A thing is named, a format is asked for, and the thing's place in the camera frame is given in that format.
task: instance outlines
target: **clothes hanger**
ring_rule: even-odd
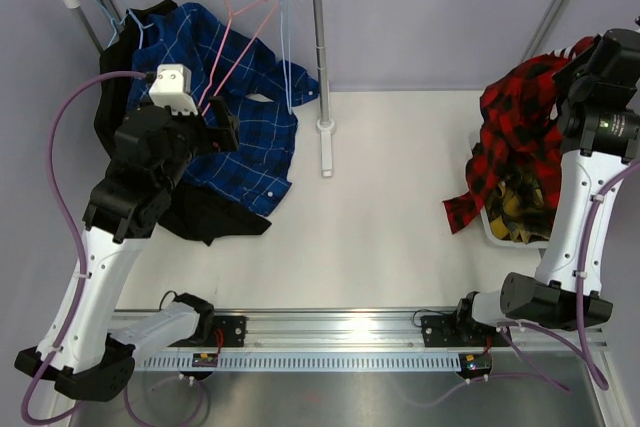
[[[125,21],[127,16],[125,15],[124,18],[120,22],[118,22],[117,19],[115,19],[114,17],[111,16],[111,14],[107,10],[107,8],[104,5],[102,5],[102,2],[100,2],[100,0],[93,0],[93,1],[105,13],[105,15],[107,16],[107,19],[109,19],[109,24],[111,25],[111,28],[113,29],[113,35],[111,36],[111,40],[109,40],[109,44],[107,45],[107,47],[111,47],[111,44],[113,44],[113,42],[118,37],[118,26],[124,25],[124,21]]]
[[[291,33],[289,22],[289,0],[278,0],[280,6],[280,48],[282,49],[282,75],[284,77],[284,94],[289,115],[293,114],[293,85],[291,81]],[[285,37],[289,51],[289,70],[287,71],[287,55],[284,49]]]
[[[138,50],[140,50],[144,42],[144,29],[148,29],[149,27],[152,27],[153,24],[142,25],[142,22],[140,22],[140,19],[138,19],[138,16],[134,14],[133,10],[131,10],[131,8],[127,5],[127,2],[125,0],[120,0],[120,1],[122,2],[122,5],[124,5],[124,8],[125,8],[125,18],[128,15],[133,19],[133,21],[138,26],[138,30],[140,31],[140,41],[138,42]]]
[[[218,53],[216,54],[216,58],[213,62],[213,67],[211,68],[211,73],[209,75],[209,84],[205,87],[204,91],[202,92],[202,95],[200,96],[200,101],[198,102],[198,104],[200,105],[200,108],[203,109],[202,111],[202,115],[204,116],[210,107],[210,104],[207,103],[206,107],[205,105],[205,99],[207,96],[207,92],[209,91],[209,89],[211,88],[211,86],[213,85],[213,75],[215,73],[216,67],[218,66],[218,62],[220,60],[220,56],[222,54],[222,50],[224,49],[224,46],[227,42],[227,37],[229,36],[229,31],[231,30],[231,25],[233,24],[233,20],[235,19],[235,17],[237,17],[240,14],[243,14],[245,12],[247,12],[248,10],[251,10],[252,8],[254,8],[255,6],[263,3],[263,2],[269,2],[270,0],[256,0],[255,2],[247,5],[246,7],[243,7],[242,9],[234,12],[233,9],[231,8],[231,4],[229,3],[229,0],[222,0],[224,2],[224,5],[227,9],[227,15],[229,17],[229,20],[227,22],[227,27],[224,31],[224,35],[222,37],[222,42],[220,44],[220,48],[218,49]],[[231,76],[231,74],[233,73],[233,71],[235,70],[235,68],[238,66],[238,64],[240,63],[240,61],[242,60],[242,58],[244,57],[244,55],[247,53],[247,51],[249,50],[249,47],[251,47],[251,44],[253,44],[253,41],[256,40],[256,38],[258,37],[258,35],[260,35],[260,32],[262,32],[262,29],[264,28],[265,25],[267,25],[267,22],[269,21],[269,19],[271,18],[271,16],[274,14],[276,7],[278,7],[278,5],[274,5],[274,7],[271,9],[271,11],[267,14],[267,16],[265,17],[265,19],[262,21],[262,24],[260,24],[260,26],[258,27],[258,30],[256,31],[256,33],[253,35],[253,37],[251,38],[251,40],[247,43],[247,46],[244,48],[244,50],[242,51],[242,53],[238,56],[238,58],[236,59],[235,63],[231,66],[231,68],[229,69],[229,72],[227,72],[227,75],[222,79],[222,82],[220,82],[220,85],[218,86],[218,88],[216,89],[216,91],[214,92],[213,95],[218,95],[220,93],[220,90],[222,89],[222,86],[225,84],[225,82],[227,81],[227,79],[229,79],[229,77]]]

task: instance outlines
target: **gray wall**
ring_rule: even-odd
[[[638,0],[569,0],[542,51],[572,45],[585,35],[604,32],[612,27],[634,28],[633,20],[640,14]],[[632,107],[640,113],[640,96]],[[621,381],[635,418],[640,420],[640,393],[637,362],[640,343],[640,269],[638,239],[640,239],[640,202],[637,192],[640,177],[626,181],[620,189],[611,218],[611,225],[602,260],[603,295],[614,303],[614,314],[606,325],[607,339],[613,351]]]
[[[127,0],[143,7],[159,0]],[[220,0],[197,1],[216,15]],[[232,0],[242,6],[253,0]],[[334,90],[481,87],[513,67],[550,0],[325,0]],[[250,33],[266,10],[237,25]],[[294,56],[314,68],[309,0],[293,17]],[[263,39],[277,48],[277,26]]]
[[[28,380],[13,360],[42,339],[75,264],[46,185],[47,131],[67,93],[97,73],[97,55],[60,0],[0,0],[0,12],[0,423],[13,427],[22,425]],[[55,151],[61,188],[77,219],[106,165],[91,127],[97,97],[93,91],[72,105]]]

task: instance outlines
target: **red plaid shirt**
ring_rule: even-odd
[[[551,77],[592,42],[593,37],[585,37],[571,49],[534,57],[485,89],[480,143],[466,167],[469,192],[444,201],[452,233],[480,213],[510,162],[531,164],[545,204],[558,207],[562,135],[549,119],[556,100]]]

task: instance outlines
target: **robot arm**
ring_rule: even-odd
[[[76,400],[109,401],[135,365],[187,339],[199,345],[213,329],[213,306],[189,294],[127,329],[108,332],[124,283],[151,233],[171,204],[171,193],[191,160],[238,148],[237,119],[224,101],[210,99],[217,126],[207,128],[189,93],[190,72],[162,65],[149,90],[152,103],[127,114],[115,134],[105,178],[92,190],[83,221],[87,274],[76,314],[45,376]],[[80,263],[47,335],[18,354],[15,365],[34,376],[67,317]]]
[[[511,273],[500,291],[470,295],[473,321],[496,325],[529,320],[576,329],[577,275],[584,282],[585,325],[606,322],[611,303],[600,298],[600,268],[609,219],[622,181],[603,184],[628,168],[638,150],[640,117],[626,106],[640,78],[640,34],[613,29],[554,76],[563,134],[562,189],[549,247],[534,278]],[[593,202],[600,208],[586,225]],[[591,229],[584,273],[578,266],[582,234]]]

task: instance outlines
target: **blue plaid shirt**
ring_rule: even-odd
[[[148,21],[154,28],[144,31],[147,47],[133,54],[132,69],[155,72],[160,64],[183,64],[191,70],[191,94],[198,102],[209,83],[226,26],[195,3],[184,4],[166,16],[150,15]],[[213,95],[248,41],[233,30],[229,32],[208,95]],[[292,64],[291,74],[294,106],[317,97],[318,83],[306,70]],[[137,107],[148,89],[144,81],[134,80],[127,110]],[[291,187],[287,173],[298,128],[298,119],[287,110],[282,61],[276,61],[275,54],[256,40],[220,94],[231,114],[240,119],[240,149],[196,158],[182,180],[210,187],[256,214],[269,215]],[[250,100],[248,94],[262,94],[272,102]],[[215,124],[212,109],[205,121]]]

